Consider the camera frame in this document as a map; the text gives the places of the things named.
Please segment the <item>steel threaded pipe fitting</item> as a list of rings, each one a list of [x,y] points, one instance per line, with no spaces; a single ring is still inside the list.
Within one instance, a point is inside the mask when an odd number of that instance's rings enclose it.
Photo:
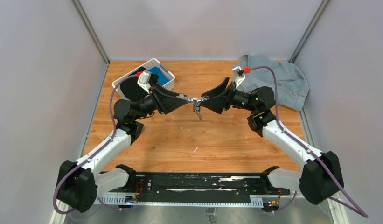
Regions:
[[[180,94],[180,95],[178,96],[178,98],[187,100],[188,97],[187,97],[186,95],[184,95],[184,94]]]

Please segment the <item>chrome water faucet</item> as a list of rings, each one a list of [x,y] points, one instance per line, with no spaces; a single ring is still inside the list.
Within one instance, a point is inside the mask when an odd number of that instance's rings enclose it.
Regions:
[[[186,97],[187,102],[193,104],[193,112],[198,116],[199,120],[202,120],[201,103],[208,99],[209,99],[209,96],[206,96],[206,95],[201,98]]]

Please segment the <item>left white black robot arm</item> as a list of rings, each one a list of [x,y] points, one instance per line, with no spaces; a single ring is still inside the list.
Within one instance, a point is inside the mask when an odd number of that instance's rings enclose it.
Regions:
[[[74,210],[86,212],[105,193],[120,187],[124,192],[136,189],[132,169],[118,165],[102,173],[103,168],[142,134],[144,125],[138,120],[155,111],[168,114],[187,104],[187,96],[155,84],[150,93],[137,102],[119,99],[110,103],[113,130],[109,136],[85,156],[66,160],[59,169],[53,195],[53,207],[59,214]]]

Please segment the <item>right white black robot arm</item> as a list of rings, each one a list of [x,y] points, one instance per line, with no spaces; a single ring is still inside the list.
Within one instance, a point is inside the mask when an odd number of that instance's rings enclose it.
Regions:
[[[274,91],[263,86],[245,93],[228,85],[229,78],[216,88],[202,94],[201,106],[221,114],[230,107],[251,112],[248,125],[260,137],[272,142],[285,152],[300,168],[299,172],[273,166],[263,172],[260,188],[273,194],[279,188],[300,192],[312,204],[320,204],[344,187],[338,156],[304,142],[289,131],[271,112],[275,106]]]

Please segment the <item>blue cloth in basket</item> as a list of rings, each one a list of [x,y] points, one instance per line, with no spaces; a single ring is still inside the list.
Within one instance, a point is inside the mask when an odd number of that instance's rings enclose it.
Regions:
[[[161,69],[157,66],[155,67],[152,67],[151,69],[148,70],[149,72],[151,72],[152,74],[155,74],[158,76],[157,78],[157,82],[159,84],[161,84],[162,86],[164,86],[165,84],[167,84],[168,82],[170,82],[169,78],[166,77],[166,75],[161,71]]]

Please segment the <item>white plastic basket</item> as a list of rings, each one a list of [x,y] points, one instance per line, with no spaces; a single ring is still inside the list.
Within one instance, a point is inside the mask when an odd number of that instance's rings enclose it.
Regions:
[[[144,62],[140,66],[136,67],[135,69],[131,70],[130,72],[124,74],[120,78],[113,81],[111,84],[112,88],[114,88],[120,81],[130,76],[132,73],[136,72],[139,68],[142,67],[147,69],[151,73],[153,73],[151,70],[161,72],[161,74],[159,74],[158,83],[161,84],[167,90],[171,90],[172,88],[174,88],[175,75],[156,58],[152,58]]]

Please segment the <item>black cloth in basket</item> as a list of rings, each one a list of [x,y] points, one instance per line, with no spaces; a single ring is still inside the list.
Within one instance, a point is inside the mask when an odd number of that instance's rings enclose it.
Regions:
[[[144,67],[139,67],[131,75],[135,75],[138,72],[143,72],[144,70],[146,70]],[[153,72],[151,73],[152,75],[149,79],[149,84],[152,86],[158,82],[159,76]],[[126,98],[128,98],[132,102],[137,102],[148,95],[148,93],[137,84],[137,81],[138,77],[130,77],[129,79],[123,81],[120,84],[120,89],[122,93]]]

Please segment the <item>grey-blue denim garment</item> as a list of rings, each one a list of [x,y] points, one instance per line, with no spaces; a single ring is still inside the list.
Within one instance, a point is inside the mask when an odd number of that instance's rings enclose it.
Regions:
[[[265,56],[243,55],[232,67],[255,68],[270,67],[275,73],[279,105],[295,111],[301,111],[309,93],[309,85],[299,67],[287,61],[276,62]],[[274,80],[268,69],[252,70],[245,75],[245,80],[237,88],[239,91],[251,93],[256,88],[267,86],[274,89]]]

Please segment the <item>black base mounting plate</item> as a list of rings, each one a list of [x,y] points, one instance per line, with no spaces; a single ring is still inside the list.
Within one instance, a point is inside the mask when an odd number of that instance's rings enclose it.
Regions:
[[[136,172],[123,187],[110,191],[136,197],[136,205],[245,205],[261,207],[258,198],[290,195],[268,185],[261,173]]]

